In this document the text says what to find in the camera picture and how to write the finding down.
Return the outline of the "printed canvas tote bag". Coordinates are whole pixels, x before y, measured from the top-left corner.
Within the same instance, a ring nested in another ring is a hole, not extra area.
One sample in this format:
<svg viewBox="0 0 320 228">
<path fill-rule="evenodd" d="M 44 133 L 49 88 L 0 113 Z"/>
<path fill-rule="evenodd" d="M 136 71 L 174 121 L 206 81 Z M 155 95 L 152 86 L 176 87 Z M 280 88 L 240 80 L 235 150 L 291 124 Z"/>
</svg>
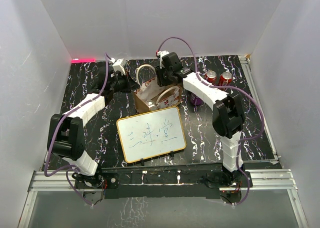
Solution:
<svg viewBox="0 0 320 228">
<path fill-rule="evenodd" d="M 179 85 L 160 87 L 157 84 L 158 80 L 156 75 L 149 81 L 140 82 L 139 72 L 144 67 L 151 69 L 154 73 L 156 72 L 156 69 L 149 64 L 143 64 L 135 70 L 136 81 L 138 85 L 140 85 L 139 89 L 133 93 L 136 111 L 139 114 L 152 112 L 146 105 L 146 102 L 149 100 L 152 100 L 155 103 L 157 107 L 156 110 L 178 106 L 181 103 L 182 87 Z"/>
</svg>

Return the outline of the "red cola can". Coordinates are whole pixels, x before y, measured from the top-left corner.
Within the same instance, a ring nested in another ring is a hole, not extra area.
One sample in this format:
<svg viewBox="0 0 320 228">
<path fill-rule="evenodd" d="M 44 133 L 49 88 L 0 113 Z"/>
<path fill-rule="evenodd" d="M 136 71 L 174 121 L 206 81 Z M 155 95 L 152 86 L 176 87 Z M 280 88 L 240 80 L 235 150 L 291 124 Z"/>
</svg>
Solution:
<svg viewBox="0 0 320 228">
<path fill-rule="evenodd" d="M 217 80 L 217 74 L 216 74 L 215 71 L 213 71 L 213 70 L 208 70 L 208 71 L 205 73 L 204 77 L 205 77 L 205 80 L 206 80 L 208 83 L 210 83 L 210 84 L 212 84 L 212 85 L 215 85 L 216 80 Z"/>
<path fill-rule="evenodd" d="M 225 71 L 220 75 L 218 86 L 229 86 L 231 82 L 233 81 L 233 75 Z"/>
</svg>

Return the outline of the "purple soda can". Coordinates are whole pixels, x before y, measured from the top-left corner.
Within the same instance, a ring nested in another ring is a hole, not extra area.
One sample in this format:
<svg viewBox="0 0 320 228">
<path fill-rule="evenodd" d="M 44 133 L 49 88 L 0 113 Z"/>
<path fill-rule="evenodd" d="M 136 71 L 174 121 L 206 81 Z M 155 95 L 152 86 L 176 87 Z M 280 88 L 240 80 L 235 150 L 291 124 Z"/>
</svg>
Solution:
<svg viewBox="0 0 320 228">
<path fill-rule="evenodd" d="M 156 104 L 152 100 L 147 101 L 146 105 L 150 111 L 154 111 L 157 109 Z"/>
<path fill-rule="evenodd" d="M 199 97 L 197 97 L 194 93 L 191 93 L 190 94 L 190 103 L 193 106 L 201 106 L 204 102 Z"/>
</svg>

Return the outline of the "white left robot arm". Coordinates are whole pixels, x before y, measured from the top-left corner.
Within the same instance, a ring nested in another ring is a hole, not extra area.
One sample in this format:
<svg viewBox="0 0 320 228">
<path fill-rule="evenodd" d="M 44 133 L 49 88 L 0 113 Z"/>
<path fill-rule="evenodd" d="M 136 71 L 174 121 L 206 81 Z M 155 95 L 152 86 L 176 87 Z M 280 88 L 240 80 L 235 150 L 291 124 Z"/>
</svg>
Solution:
<svg viewBox="0 0 320 228">
<path fill-rule="evenodd" d="M 115 93 L 131 93 L 140 86 L 128 75 L 120 60 L 112 67 L 106 65 L 99 71 L 98 81 L 91 91 L 75 108 L 64 114 L 54 114 L 50 119 L 47 157 L 44 174 L 49 177 L 58 171 L 71 169 L 86 176 L 86 182 L 93 188 L 103 183 L 103 175 L 98 172 L 98 163 L 86 152 L 84 128 L 101 110 L 105 109 Z M 57 155 L 68 162 L 49 173 L 51 155 Z"/>
</svg>

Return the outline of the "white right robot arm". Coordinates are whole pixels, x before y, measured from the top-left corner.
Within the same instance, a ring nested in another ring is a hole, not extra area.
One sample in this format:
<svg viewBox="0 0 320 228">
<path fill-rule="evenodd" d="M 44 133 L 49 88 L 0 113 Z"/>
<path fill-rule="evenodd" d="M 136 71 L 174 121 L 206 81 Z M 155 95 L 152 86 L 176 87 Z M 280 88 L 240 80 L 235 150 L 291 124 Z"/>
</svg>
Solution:
<svg viewBox="0 0 320 228">
<path fill-rule="evenodd" d="M 243 165 L 239 146 L 245 115 L 240 96 L 214 88 L 198 72 L 184 67 L 175 52 L 158 51 L 156 57 L 160 61 L 155 68 L 160 87 L 181 84 L 212 109 L 212 126 L 222 143 L 223 182 L 235 186 L 241 180 Z"/>
</svg>

